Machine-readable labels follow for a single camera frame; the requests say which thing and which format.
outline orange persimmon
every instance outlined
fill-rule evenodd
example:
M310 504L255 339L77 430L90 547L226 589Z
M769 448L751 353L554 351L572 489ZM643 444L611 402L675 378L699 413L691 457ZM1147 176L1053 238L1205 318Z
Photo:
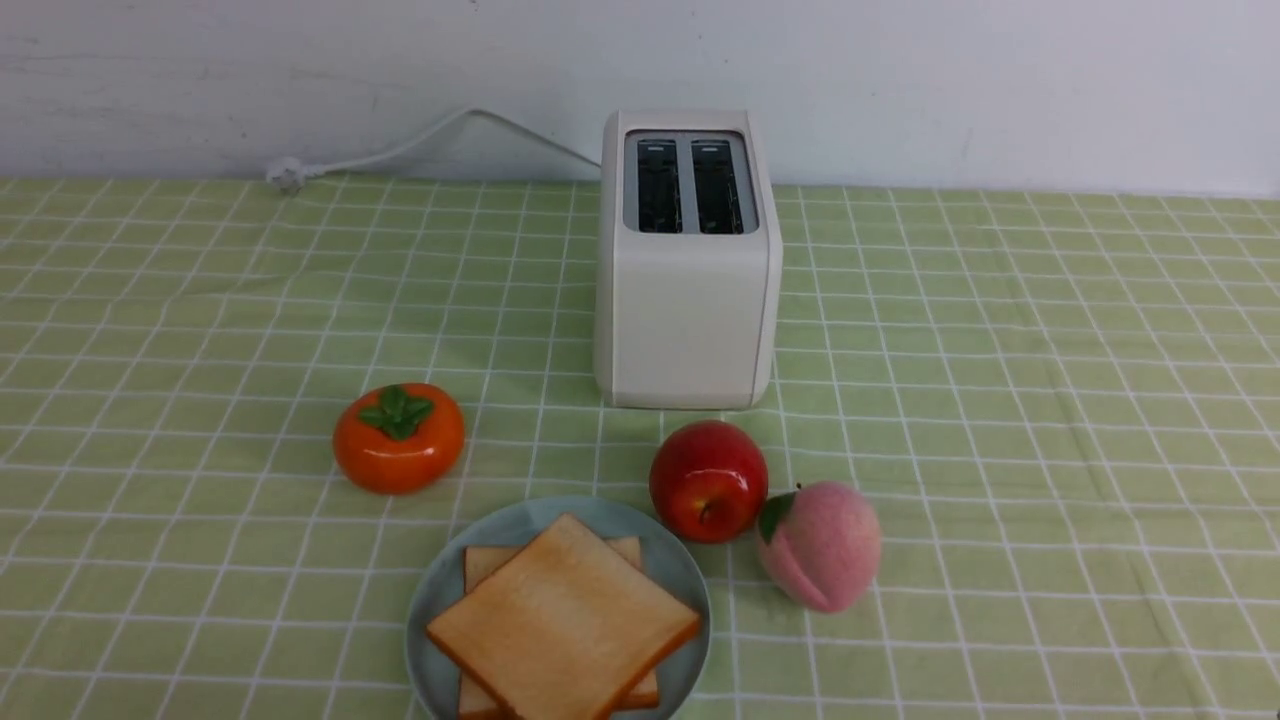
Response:
M347 479L380 495L407 495L440 478L462 455L466 421L447 392L428 383L370 391L333 430Z

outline white toaster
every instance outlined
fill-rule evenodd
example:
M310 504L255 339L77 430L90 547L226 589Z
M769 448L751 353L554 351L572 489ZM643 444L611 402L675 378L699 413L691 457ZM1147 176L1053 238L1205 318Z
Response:
M620 111L604 129L595 379L609 405L737 410L773 372L782 237L745 111Z

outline green calyx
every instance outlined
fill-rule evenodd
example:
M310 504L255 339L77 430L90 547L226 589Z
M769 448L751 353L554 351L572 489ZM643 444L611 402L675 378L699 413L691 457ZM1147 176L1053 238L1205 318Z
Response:
M401 386L387 386L378 393L378 405L360 411L360 421L403 442L413 437L434 409L435 404L425 397L413 397Z

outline toaster slot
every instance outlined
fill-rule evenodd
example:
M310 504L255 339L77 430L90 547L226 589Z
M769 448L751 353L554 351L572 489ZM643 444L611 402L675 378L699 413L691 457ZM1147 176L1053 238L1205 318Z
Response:
M692 141L698 229L703 234L742 234L742 206L727 140Z
M640 232L678 233L684 229L675 140L636 141L636 201Z

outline bread slice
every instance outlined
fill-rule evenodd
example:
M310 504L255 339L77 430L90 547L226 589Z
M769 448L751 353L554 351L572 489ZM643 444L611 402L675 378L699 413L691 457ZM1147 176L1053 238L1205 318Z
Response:
M644 571L644 553L640 538L614 538L604 541L618 555L626 559L636 570ZM462 582L465 592L475 589L481 580L493 574L520 552L520 546L479 546L472 544L462 551ZM658 693L658 674L653 670L631 688L631 692L618 702L617 710L646 710L658 707L662 700ZM484 692L471 675L462 673L458 684L458 720L502 720L507 715L495 700Z
M516 717L603 720L701 623L564 514L426 635Z

